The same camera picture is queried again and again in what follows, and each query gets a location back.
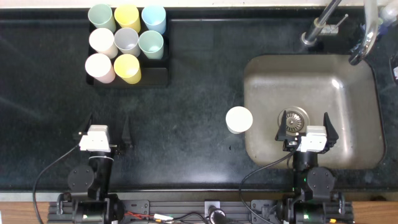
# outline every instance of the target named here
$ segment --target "black tray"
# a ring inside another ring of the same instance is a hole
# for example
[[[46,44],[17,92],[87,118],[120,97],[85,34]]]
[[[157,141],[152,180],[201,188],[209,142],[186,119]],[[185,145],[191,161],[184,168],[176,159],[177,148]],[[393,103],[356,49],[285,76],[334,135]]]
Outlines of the black tray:
[[[143,32],[147,31],[148,28],[145,25],[145,22],[141,18],[141,9],[139,10],[140,22],[141,22],[141,30],[138,35],[141,35]],[[118,22],[116,22],[116,31],[121,28]],[[96,27],[90,23],[90,33],[93,32]],[[146,55],[141,51],[141,54],[138,56],[139,65],[141,68],[141,80],[136,84],[128,84],[118,75],[111,83],[101,83],[91,75],[86,73],[86,82],[89,85],[101,88],[150,88],[150,87],[167,87],[169,84],[169,20],[166,17],[166,31],[162,34],[164,39],[164,53],[162,59],[148,59]],[[97,53],[90,45],[88,45],[88,57],[92,54]],[[111,59],[112,65],[118,56],[122,55],[122,52],[119,50],[118,55],[115,58]]]

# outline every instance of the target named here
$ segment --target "sink basin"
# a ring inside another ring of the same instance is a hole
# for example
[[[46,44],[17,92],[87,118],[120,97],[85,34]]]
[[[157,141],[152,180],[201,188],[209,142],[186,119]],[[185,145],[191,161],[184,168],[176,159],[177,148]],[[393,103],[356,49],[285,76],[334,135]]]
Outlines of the sink basin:
[[[320,166],[332,169],[370,169],[384,155],[379,107],[373,72],[366,62],[348,63],[348,55],[264,55],[244,70],[244,105],[253,115],[246,131],[246,150],[259,166],[286,152],[275,141],[279,116],[288,111],[291,133],[307,125],[323,125],[323,114],[340,138]],[[282,162],[274,168],[287,168]]]

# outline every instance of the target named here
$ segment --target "wooden table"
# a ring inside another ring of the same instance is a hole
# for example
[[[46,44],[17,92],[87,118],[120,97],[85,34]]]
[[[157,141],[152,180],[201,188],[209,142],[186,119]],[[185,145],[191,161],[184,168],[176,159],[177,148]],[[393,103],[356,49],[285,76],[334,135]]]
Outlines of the wooden table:
[[[39,211],[47,221],[47,202],[39,202]],[[356,224],[398,223],[398,202],[353,202]],[[2,224],[38,223],[32,202],[0,202]]]

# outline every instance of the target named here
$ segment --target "white wall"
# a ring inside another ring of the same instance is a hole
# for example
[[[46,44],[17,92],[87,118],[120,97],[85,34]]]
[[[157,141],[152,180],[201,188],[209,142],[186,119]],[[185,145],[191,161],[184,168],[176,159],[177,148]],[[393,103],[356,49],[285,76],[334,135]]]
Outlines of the white wall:
[[[375,0],[386,5],[390,0]],[[107,3],[116,7],[133,3],[137,7],[159,4],[165,7],[241,7],[241,6],[326,6],[330,0],[0,0],[0,8],[70,8]],[[362,6],[363,0],[343,0],[340,6]]]

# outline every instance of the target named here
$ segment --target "sink drain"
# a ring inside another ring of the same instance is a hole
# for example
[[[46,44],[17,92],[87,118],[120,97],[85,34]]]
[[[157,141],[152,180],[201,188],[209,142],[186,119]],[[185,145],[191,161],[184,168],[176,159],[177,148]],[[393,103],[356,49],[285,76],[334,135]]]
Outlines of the sink drain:
[[[286,131],[288,134],[295,135],[295,133],[301,131],[305,126],[309,125],[310,119],[308,118],[308,114],[297,106],[291,106],[280,112],[278,119],[279,126],[284,111],[286,111]]]

